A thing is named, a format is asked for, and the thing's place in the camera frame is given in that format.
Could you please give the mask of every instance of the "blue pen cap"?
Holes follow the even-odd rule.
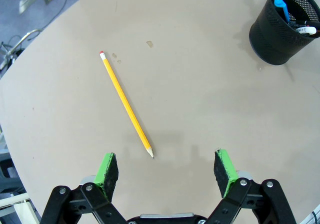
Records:
[[[283,0],[274,0],[274,5],[276,8],[282,8],[285,19],[287,22],[290,22],[290,16],[287,8],[287,4]]]

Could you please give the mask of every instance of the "blue pen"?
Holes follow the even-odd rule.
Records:
[[[274,0],[274,6],[279,15],[288,23],[290,22],[290,16],[287,8],[287,4],[283,0]]]

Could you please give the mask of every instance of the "floor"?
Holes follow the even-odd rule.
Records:
[[[66,0],[51,0],[46,4],[45,0],[37,0],[24,13],[19,14],[20,0],[0,0],[0,42],[14,45],[20,39],[15,35],[22,37],[33,29],[43,28],[60,11],[65,1]],[[67,10],[76,1],[78,0],[67,0],[61,13]],[[32,40],[25,41],[22,44],[22,47],[26,48],[31,42]],[[9,194],[1,194],[0,199],[9,196]],[[15,213],[5,216],[2,221],[6,224],[21,223]]]

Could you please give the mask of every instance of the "brown spot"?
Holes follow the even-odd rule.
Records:
[[[150,48],[154,47],[154,44],[152,43],[152,41],[148,40],[146,43],[149,45]]]

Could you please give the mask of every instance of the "green tape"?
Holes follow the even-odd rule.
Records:
[[[103,188],[104,182],[105,182],[105,178],[106,178],[106,174],[108,173],[108,169],[110,167],[111,164],[111,160],[114,157],[114,153],[107,153],[105,154],[102,163],[99,167],[98,173],[95,176],[95,179],[93,181],[94,184],[96,184],[97,186]]]
[[[216,153],[218,154],[218,156],[223,164],[223,167],[225,169],[225,172],[228,176],[228,183],[226,185],[225,193],[223,196],[223,197],[225,197],[228,194],[231,186],[235,183],[235,181],[239,178],[239,176],[238,176],[238,173],[237,173],[234,165],[231,162],[231,159],[228,155],[228,152],[225,149],[219,149],[216,151]]]

